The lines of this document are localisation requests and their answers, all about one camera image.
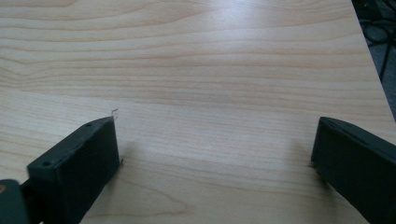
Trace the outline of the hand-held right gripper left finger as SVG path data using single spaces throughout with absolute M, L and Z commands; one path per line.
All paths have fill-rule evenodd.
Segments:
M 78 224 L 120 166 L 114 119 L 90 121 L 27 166 L 45 224 Z

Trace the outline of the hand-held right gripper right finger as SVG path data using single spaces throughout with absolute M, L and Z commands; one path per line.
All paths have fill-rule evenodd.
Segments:
M 396 146 L 362 128 L 322 117 L 311 162 L 370 224 L 396 224 Z

